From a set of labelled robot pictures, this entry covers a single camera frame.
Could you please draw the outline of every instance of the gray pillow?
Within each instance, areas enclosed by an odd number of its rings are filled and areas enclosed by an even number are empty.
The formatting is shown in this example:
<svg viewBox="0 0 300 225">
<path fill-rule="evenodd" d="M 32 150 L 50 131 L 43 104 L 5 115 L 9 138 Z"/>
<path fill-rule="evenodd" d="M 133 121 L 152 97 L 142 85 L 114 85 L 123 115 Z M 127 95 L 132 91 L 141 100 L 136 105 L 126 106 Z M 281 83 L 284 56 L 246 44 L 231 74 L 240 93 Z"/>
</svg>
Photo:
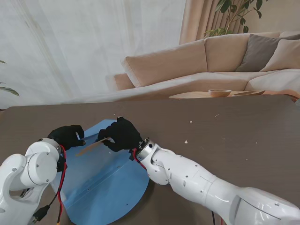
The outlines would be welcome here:
<svg viewBox="0 0 300 225">
<path fill-rule="evenodd" d="M 300 34 L 278 38 L 250 34 L 246 54 L 236 72 L 257 72 L 263 69 L 273 56 L 281 39 L 298 40 Z"/>
</svg>

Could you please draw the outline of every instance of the red cable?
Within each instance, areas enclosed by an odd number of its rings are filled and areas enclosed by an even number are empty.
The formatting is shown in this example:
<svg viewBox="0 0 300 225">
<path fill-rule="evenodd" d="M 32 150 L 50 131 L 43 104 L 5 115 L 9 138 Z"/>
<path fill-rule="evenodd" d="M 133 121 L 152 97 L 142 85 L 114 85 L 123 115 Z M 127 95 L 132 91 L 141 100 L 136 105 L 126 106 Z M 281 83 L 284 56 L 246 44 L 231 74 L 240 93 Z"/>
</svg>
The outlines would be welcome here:
<svg viewBox="0 0 300 225">
<path fill-rule="evenodd" d="M 61 196 L 60 196 L 60 191 L 61 191 L 62 185 L 64 183 L 64 179 L 65 179 L 65 175 L 66 175 L 66 169 L 67 169 L 66 150 L 62 145 L 60 145 L 60 147 L 62 149 L 62 155 L 63 155 L 63 158 L 64 158 L 64 169 L 62 171 L 62 175 L 61 175 L 61 178 L 60 178 L 60 185 L 59 185 L 58 190 L 57 190 L 58 201 L 60 202 L 60 212 L 59 212 L 59 215 L 58 215 L 58 218 L 57 218 L 57 223 L 60 222 L 60 217 L 61 217 L 61 214 L 62 214 L 62 211 L 63 211 L 63 205 L 62 205 L 62 200 L 61 200 Z"/>
<path fill-rule="evenodd" d="M 147 170 L 146 167 L 145 167 L 145 166 L 144 166 L 144 165 L 136 158 L 135 154 L 136 154 L 136 149 L 133 149 L 133 158 L 134 158 L 135 161 L 138 162 L 145 170 Z"/>
</svg>

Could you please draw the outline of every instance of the wooden stick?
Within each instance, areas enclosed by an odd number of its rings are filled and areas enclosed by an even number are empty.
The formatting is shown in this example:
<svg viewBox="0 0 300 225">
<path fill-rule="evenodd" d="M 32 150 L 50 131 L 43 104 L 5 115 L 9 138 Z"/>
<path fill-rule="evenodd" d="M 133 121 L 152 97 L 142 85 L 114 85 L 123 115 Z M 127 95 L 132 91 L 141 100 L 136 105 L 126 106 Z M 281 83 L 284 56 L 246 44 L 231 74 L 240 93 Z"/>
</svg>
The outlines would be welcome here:
<svg viewBox="0 0 300 225">
<path fill-rule="evenodd" d="M 81 152 L 77 153 L 76 156 L 82 156 L 84 153 L 86 153 L 86 152 L 92 150 L 93 148 L 101 145 L 103 143 L 102 141 L 105 141 L 105 140 L 107 140 L 109 138 L 110 137 L 104 138 L 104 139 L 102 139 L 102 140 L 100 140 L 98 142 L 95 142 L 95 143 L 89 145 L 88 147 L 84 148 Z"/>
</svg>

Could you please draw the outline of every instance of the throw pillow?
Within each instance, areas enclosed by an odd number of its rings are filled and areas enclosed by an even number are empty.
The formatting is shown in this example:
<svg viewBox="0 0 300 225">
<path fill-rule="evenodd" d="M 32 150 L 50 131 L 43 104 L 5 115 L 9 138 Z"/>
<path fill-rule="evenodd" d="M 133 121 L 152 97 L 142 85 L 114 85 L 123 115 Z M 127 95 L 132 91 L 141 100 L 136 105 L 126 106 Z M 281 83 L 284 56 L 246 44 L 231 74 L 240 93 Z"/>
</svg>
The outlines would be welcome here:
<svg viewBox="0 0 300 225">
<path fill-rule="evenodd" d="M 250 34 L 246 54 L 236 72 L 257 72 L 263 69 L 274 54 L 281 39 L 298 40 L 300 34 L 279 38 Z"/>
<path fill-rule="evenodd" d="M 300 40 L 280 40 L 274 55 L 261 72 L 290 68 L 300 69 Z"/>
</svg>

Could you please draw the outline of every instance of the curtain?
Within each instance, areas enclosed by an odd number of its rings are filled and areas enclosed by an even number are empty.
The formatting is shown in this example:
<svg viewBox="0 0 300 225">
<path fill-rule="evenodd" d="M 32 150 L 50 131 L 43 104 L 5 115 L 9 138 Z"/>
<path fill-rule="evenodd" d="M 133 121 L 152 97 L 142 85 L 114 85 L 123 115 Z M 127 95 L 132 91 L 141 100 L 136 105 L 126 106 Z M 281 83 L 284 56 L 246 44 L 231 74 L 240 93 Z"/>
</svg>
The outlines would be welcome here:
<svg viewBox="0 0 300 225">
<path fill-rule="evenodd" d="M 110 93 L 126 56 L 177 46 L 185 0 L 2 0 L 0 108 Z"/>
<path fill-rule="evenodd" d="M 204 38 L 207 30 L 225 28 L 228 14 L 215 12 L 218 2 L 219 0 L 186 0 L 180 44 Z M 232 23 L 229 30 L 239 33 L 241 31 L 239 20 Z"/>
</svg>

